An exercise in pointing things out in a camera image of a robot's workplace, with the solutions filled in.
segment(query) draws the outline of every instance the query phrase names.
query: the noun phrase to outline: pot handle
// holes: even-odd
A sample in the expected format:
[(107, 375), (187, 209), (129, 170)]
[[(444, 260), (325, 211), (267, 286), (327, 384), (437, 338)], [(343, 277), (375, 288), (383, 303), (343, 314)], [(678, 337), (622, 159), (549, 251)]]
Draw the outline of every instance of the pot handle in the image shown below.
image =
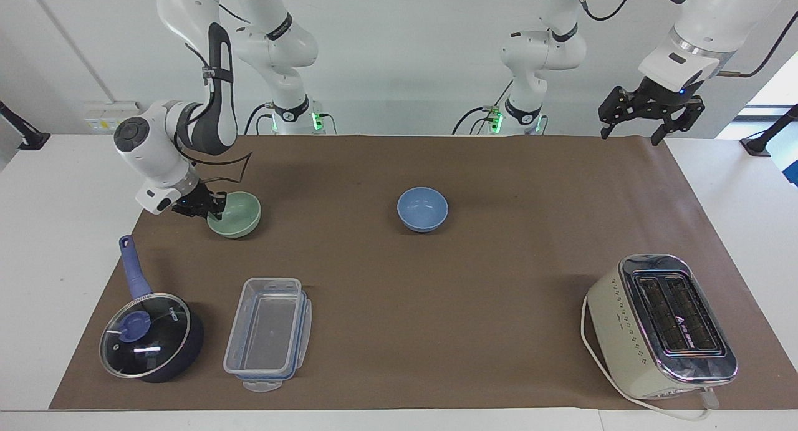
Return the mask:
[(152, 288), (147, 283), (145, 275), (142, 274), (136, 244), (131, 235), (125, 235), (119, 239), (119, 250), (122, 250), (122, 266), (125, 267), (125, 277), (128, 278), (130, 295), (136, 299), (152, 294)]

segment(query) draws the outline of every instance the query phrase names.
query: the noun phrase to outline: blue bowl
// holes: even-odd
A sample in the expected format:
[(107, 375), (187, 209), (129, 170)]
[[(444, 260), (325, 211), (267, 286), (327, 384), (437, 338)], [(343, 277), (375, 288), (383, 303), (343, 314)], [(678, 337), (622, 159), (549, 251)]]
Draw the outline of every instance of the blue bowl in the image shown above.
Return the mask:
[(448, 204), (440, 192), (419, 186), (408, 189), (399, 197), (397, 213), (409, 229), (427, 233), (444, 223)]

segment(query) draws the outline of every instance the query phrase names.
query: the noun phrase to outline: wall outlet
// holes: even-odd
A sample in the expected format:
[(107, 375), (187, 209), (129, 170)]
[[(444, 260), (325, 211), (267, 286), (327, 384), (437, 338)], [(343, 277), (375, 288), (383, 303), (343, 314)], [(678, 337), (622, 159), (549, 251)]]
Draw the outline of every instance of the wall outlet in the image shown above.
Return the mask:
[(84, 106), (86, 113), (83, 120), (95, 133), (114, 133), (122, 121), (142, 112), (138, 102), (86, 102)]

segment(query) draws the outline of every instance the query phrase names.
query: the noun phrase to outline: black stand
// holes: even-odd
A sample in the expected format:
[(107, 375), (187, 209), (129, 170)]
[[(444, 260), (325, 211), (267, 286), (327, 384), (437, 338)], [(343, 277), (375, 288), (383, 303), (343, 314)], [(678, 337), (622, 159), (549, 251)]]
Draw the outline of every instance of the black stand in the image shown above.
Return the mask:
[(22, 144), (17, 148), (19, 150), (39, 150), (50, 137), (50, 133), (40, 132), (36, 127), (29, 124), (28, 121), (20, 118), (17, 113), (12, 112), (11, 108), (6, 106), (2, 101), (0, 101), (0, 115), (6, 118), (9, 124), (22, 135)]
[(784, 129), (790, 122), (795, 121), (798, 119), (798, 104), (795, 104), (784, 113), (781, 118), (778, 118), (773, 125), (770, 126), (769, 129), (762, 132), (762, 135), (756, 139), (741, 139), (740, 143), (743, 145), (743, 148), (746, 149), (749, 155), (755, 157), (769, 157), (770, 153), (767, 152), (767, 142), (773, 139), (774, 136), (778, 135), (781, 130)]

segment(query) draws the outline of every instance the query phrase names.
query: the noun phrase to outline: toaster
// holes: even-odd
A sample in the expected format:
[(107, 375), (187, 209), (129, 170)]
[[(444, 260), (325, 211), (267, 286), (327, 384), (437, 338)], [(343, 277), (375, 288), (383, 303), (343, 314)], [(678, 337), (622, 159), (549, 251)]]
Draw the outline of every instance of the toaster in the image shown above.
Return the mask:
[(590, 287), (587, 305), (609, 374), (630, 397), (706, 390), (738, 373), (695, 276), (675, 256), (624, 258)]

